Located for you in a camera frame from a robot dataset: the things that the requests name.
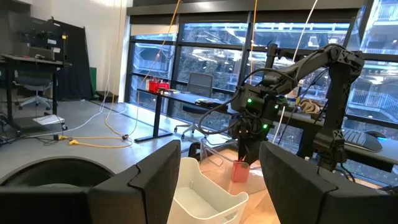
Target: mouse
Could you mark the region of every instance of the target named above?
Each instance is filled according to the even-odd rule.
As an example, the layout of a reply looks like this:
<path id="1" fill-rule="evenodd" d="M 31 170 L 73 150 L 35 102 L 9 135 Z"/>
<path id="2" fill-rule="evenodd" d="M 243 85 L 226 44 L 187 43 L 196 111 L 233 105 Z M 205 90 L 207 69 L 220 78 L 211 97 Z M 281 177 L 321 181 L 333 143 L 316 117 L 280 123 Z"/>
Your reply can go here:
<path id="1" fill-rule="evenodd" d="M 385 135 L 381 134 L 378 131 L 366 131 L 366 134 L 370 134 L 371 136 L 375 137 L 375 138 L 386 138 Z"/>

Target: red box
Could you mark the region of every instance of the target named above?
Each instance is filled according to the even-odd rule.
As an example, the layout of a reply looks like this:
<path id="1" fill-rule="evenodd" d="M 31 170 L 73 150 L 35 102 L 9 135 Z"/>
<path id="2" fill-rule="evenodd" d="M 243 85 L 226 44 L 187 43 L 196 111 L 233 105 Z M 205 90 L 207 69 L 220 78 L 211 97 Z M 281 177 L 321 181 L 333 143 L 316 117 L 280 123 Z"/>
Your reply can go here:
<path id="1" fill-rule="evenodd" d="M 245 162 L 235 161 L 232 168 L 231 180 L 233 182 L 245 183 L 248 181 L 250 166 Z"/>
<path id="2" fill-rule="evenodd" d="M 159 88 L 168 90 L 170 88 L 170 85 L 168 83 L 157 83 L 149 81 L 149 91 L 157 93 L 157 90 L 159 90 Z"/>

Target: wooden table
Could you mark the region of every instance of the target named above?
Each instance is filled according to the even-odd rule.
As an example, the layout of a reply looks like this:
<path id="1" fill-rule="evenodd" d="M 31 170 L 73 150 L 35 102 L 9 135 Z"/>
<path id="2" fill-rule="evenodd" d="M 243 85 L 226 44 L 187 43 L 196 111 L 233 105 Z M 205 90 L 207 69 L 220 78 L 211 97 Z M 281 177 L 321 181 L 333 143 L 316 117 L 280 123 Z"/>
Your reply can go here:
<path id="1" fill-rule="evenodd" d="M 232 160 L 238 158 L 238 153 L 230 149 L 225 149 L 221 151 L 220 154 Z M 228 169 L 230 169 L 230 166 L 231 166 L 230 161 L 212 155 L 208 157 L 206 160 L 202 161 L 202 163 L 200 164 L 200 170 L 210 180 L 220 185 L 220 187 L 222 187 L 229 193 L 236 195 L 240 193 L 237 192 L 239 186 L 235 186 L 234 183 L 229 181 L 230 173 L 228 173 Z M 260 167 L 260 162 L 256 161 L 252 165 L 252 167 Z M 240 224 L 280 223 L 274 205 L 272 203 L 271 197 L 269 195 L 268 190 L 266 189 L 262 177 L 252 178 L 252 179 L 250 179 L 249 177 L 248 181 L 251 181 L 250 185 L 252 186 L 248 190 L 249 191 L 251 190 L 252 192 L 248 192 L 249 200 L 246 204 L 246 208 L 244 209 Z M 371 188 L 380 187 L 359 179 L 356 179 L 356 182 Z"/>

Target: black office chair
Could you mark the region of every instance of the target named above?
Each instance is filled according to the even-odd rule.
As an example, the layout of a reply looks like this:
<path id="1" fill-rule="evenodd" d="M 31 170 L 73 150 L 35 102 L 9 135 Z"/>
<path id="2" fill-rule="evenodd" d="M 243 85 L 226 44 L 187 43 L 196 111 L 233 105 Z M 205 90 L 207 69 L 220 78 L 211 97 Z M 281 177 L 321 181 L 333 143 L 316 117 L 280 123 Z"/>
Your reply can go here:
<path id="1" fill-rule="evenodd" d="M 48 49 L 29 47 L 27 49 L 27 55 L 30 57 L 37 57 L 39 55 L 45 57 L 46 60 L 54 60 L 54 52 Z M 50 103 L 52 100 L 39 95 L 39 91 L 45 91 L 53 87 L 51 73 L 21 72 L 15 77 L 15 84 L 23 86 L 28 90 L 36 91 L 35 96 L 18 99 L 16 101 L 16 105 L 19 105 L 18 109 L 22 110 L 24 105 L 30 103 L 35 103 L 36 106 L 39 105 L 39 103 L 43 103 L 46 106 L 46 110 L 51 110 Z"/>
<path id="2" fill-rule="evenodd" d="M 213 76 L 203 73 L 192 72 L 189 76 L 187 91 L 189 91 L 192 94 L 211 98 L 211 94 L 213 91 Z M 204 109 L 199 106 L 184 104 L 182 106 L 182 110 L 189 113 L 189 115 L 195 118 L 195 121 L 192 124 L 177 125 L 174 128 L 174 132 L 177 132 L 177 128 L 187 128 L 181 135 L 181 139 L 184 139 L 185 133 L 192 131 L 193 134 L 195 130 L 199 131 L 197 125 L 198 119 L 201 118 L 201 116 L 205 114 L 208 111 L 208 109 Z"/>

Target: black curtain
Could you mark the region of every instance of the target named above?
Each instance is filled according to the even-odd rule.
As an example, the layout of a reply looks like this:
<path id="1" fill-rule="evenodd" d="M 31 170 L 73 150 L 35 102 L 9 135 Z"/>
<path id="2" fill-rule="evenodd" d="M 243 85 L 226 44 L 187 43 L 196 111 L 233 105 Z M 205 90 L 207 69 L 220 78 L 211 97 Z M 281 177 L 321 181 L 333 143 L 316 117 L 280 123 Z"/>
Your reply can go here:
<path id="1" fill-rule="evenodd" d="M 88 61 L 86 30 L 60 21 L 53 21 L 60 26 L 60 31 L 68 36 L 66 41 L 66 62 L 70 63 L 58 74 L 58 100 L 82 100 L 93 98 L 90 65 Z M 63 44 L 57 43 L 61 49 L 55 54 L 56 60 L 63 60 Z"/>

